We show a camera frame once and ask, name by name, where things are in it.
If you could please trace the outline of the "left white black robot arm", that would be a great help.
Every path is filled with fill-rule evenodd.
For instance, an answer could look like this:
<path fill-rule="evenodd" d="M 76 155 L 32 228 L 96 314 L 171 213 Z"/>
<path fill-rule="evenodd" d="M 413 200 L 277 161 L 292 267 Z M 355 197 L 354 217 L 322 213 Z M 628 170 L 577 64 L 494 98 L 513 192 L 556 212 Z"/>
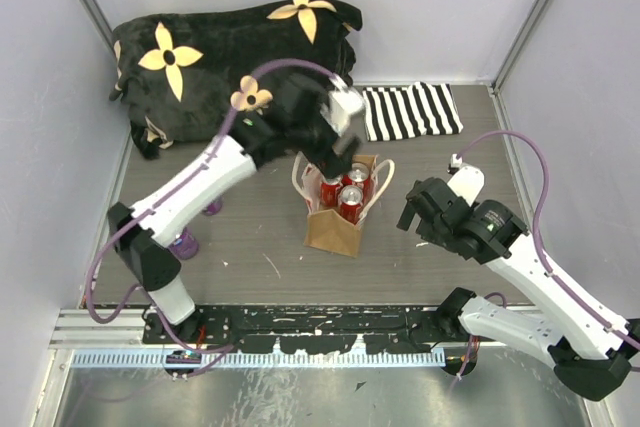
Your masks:
<path fill-rule="evenodd" d="M 195 303 L 181 278 L 170 246 L 187 225 L 229 189 L 271 161 L 302 154 L 326 177 L 346 173 L 361 141 L 336 143 L 364 109 L 360 93 L 341 79 L 327 90 L 299 73 L 287 77 L 274 100 L 242 111 L 232 105 L 233 123 L 221 131 L 170 181 L 132 206 L 113 205 L 107 214 L 114 250 L 164 314 L 165 332 L 178 343 L 200 331 Z"/>

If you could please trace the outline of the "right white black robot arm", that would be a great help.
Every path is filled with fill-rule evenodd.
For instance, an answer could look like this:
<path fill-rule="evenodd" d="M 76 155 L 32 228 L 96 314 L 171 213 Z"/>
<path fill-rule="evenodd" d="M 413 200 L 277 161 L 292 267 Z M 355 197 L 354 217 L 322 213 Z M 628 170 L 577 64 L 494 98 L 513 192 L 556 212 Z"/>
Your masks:
<path fill-rule="evenodd" d="M 422 240 L 473 260 L 507 280 L 540 311 L 511 311 L 456 288 L 436 310 L 444 337 L 466 335 L 501 342 L 549 366 L 575 394 L 600 401 L 617 390 L 639 352 L 639 322 L 607 308 L 537 247 L 534 235 L 509 208 L 478 202 L 481 172 L 462 169 L 449 181 L 415 182 L 398 228 L 416 222 Z"/>

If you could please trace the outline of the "brown canvas bag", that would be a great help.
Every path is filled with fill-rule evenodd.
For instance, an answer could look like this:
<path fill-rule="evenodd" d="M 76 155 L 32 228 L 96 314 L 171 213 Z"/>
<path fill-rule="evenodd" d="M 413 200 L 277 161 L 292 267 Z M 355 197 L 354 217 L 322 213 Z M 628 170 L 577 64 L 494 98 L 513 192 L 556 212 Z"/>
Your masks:
<path fill-rule="evenodd" d="M 357 257 L 360 250 L 365 219 L 372 207 L 385 193 L 395 175 L 396 164 L 391 159 L 379 161 L 377 155 L 356 155 L 355 162 L 372 169 L 373 188 L 364 202 L 363 212 L 355 224 L 344 219 L 338 208 L 320 203 L 321 173 L 302 153 L 295 157 L 291 182 L 308 209 L 304 244 L 308 247 L 349 257 Z"/>

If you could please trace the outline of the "red cola can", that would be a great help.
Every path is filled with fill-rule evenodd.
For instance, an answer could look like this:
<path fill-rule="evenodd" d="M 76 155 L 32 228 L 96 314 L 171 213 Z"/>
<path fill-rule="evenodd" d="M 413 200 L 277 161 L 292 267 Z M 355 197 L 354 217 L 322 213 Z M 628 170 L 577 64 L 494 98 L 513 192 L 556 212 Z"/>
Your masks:
<path fill-rule="evenodd" d="M 341 176 L 335 178 L 323 177 L 320 182 L 320 203 L 323 207 L 334 208 L 338 205 L 338 197 L 343 187 Z"/>
<path fill-rule="evenodd" d="M 361 162 L 352 164 L 351 170 L 343 176 L 344 186 L 356 186 L 362 190 L 364 203 L 368 203 L 373 190 L 370 168 Z"/>
<path fill-rule="evenodd" d="M 362 189 L 355 185 L 343 187 L 338 195 L 337 206 L 339 215 L 347 222 L 356 225 L 364 208 Z"/>

